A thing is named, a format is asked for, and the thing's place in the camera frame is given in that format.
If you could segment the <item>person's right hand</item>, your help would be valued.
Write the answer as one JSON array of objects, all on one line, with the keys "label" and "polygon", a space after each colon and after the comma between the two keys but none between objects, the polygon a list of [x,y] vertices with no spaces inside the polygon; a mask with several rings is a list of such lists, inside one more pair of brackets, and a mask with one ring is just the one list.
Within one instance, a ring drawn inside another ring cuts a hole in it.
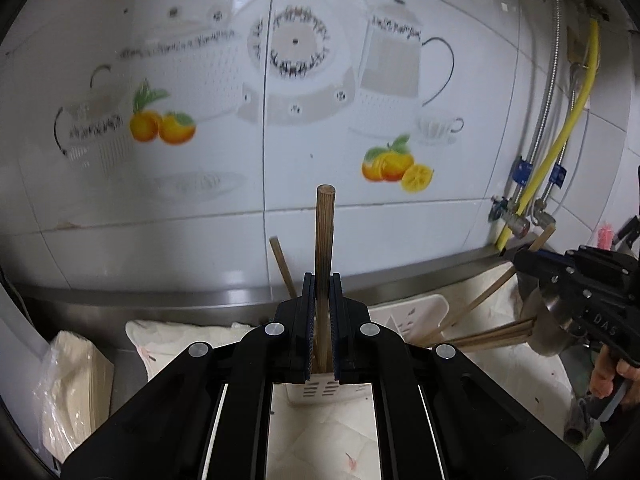
[{"label": "person's right hand", "polygon": [[623,406],[637,405],[640,400],[640,370],[624,360],[613,359],[610,348],[604,344],[591,372],[589,391],[598,399],[607,398],[613,393],[613,382],[617,376],[631,381],[622,400]]}]

